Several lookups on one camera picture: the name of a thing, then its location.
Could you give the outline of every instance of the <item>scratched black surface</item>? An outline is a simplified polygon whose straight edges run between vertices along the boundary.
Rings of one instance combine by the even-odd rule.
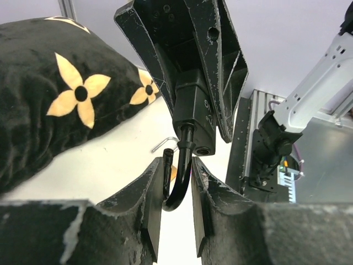
[[[231,142],[248,69],[225,1],[134,0],[117,10],[115,21],[160,86],[172,115],[178,74],[203,71],[221,136]]]
[[[203,265],[352,264],[353,204],[253,203],[194,158],[196,247]]]
[[[0,264],[152,265],[157,261],[163,161],[121,192],[88,201],[0,202]]]

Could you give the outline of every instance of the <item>black hook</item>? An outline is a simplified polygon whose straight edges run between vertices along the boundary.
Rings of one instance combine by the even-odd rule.
[[[165,149],[163,152],[164,161],[164,185],[163,185],[163,210],[173,211],[183,201],[186,191],[188,190],[190,174],[191,174],[191,159],[195,144],[194,127],[192,125],[184,125],[181,127],[181,139],[178,142],[179,162],[178,171],[176,173],[175,183],[172,192],[169,194],[170,175],[172,172],[172,163],[174,151]]]

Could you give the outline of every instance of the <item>metal panel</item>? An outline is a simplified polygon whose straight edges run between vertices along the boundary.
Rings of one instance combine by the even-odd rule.
[[[76,20],[75,8],[72,0],[58,0],[60,5],[61,14],[64,17]]]
[[[296,182],[297,202],[353,202],[353,131],[313,119],[297,141],[305,177]]]
[[[347,112],[353,108],[353,91],[349,96],[335,109],[333,117],[339,119],[347,114]]]
[[[286,176],[283,172],[279,173],[279,184],[288,188],[289,202],[296,203],[296,184],[294,180],[294,173],[290,172],[290,176]]]

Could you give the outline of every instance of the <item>black mount bracket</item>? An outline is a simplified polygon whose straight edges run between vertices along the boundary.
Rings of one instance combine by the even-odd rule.
[[[274,118],[274,111],[267,112],[253,132],[252,160],[249,185],[271,193],[277,192],[277,167],[284,156],[292,152],[292,145],[302,133],[286,132]]]
[[[115,21],[151,73],[171,115],[178,74],[200,70],[225,142],[248,75],[224,0],[134,0]]]

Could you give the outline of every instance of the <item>screw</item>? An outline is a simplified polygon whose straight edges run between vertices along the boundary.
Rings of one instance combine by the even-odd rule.
[[[165,5],[163,6],[163,10],[164,10],[166,13],[168,13],[168,12],[170,11],[170,6],[167,5],[167,4],[165,4]]]
[[[338,128],[343,128],[343,124],[342,124],[341,118],[338,118],[338,119],[335,121],[335,125],[336,125]]]
[[[153,11],[152,13],[154,18],[159,18],[159,12],[158,11]]]
[[[169,15],[168,15],[168,20],[169,20],[170,22],[173,22],[174,19],[175,19],[175,16],[174,16],[173,14],[169,14]]]

